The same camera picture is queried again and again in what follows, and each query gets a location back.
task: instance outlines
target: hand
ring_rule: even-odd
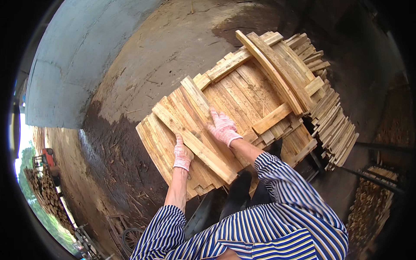
[[[225,143],[230,148],[232,141],[243,138],[241,135],[236,133],[237,127],[235,122],[226,116],[224,112],[220,112],[220,115],[218,115],[215,108],[210,107],[209,110],[215,126],[207,123],[207,128],[216,139]]]
[[[189,165],[192,160],[193,152],[183,144],[182,136],[180,134],[176,134],[175,163],[173,166],[189,171]]]

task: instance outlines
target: pink glove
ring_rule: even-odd
[[[218,115],[215,108],[210,107],[209,110],[215,126],[208,123],[207,127],[216,139],[230,147],[231,141],[243,138],[236,133],[237,127],[235,126],[235,122],[226,116],[224,112],[220,112],[220,115]]]
[[[189,171],[189,165],[193,160],[193,152],[183,144],[183,139],[180,134],[176,134],[175,145],[175,163],[174,167],[184,168]]]

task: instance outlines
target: gray wall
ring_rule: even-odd
[[[81,128],[92,94],[123,44],[162,0],[65,0],[37,48],[26,124]]]

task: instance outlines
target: shirt sleeve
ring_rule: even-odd
[[[161,207],[141,235],[131,260],[160,259],[185,242],[185,214],[176,206]]]
[[[277,203],[306,210],[331,226],[347,232],[344,224],[317,191],[287,163],[267,152],[255,160],[259,180]]]

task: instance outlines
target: blue and white striped shirt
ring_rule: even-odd
[[[185,214],[163,206],[131,259],[216,259],[227,248],[242,259],[344,259],[348,233],[316,190],[289,165],[264,152],[255,161],[275,203],[232,214],[185,241]]]

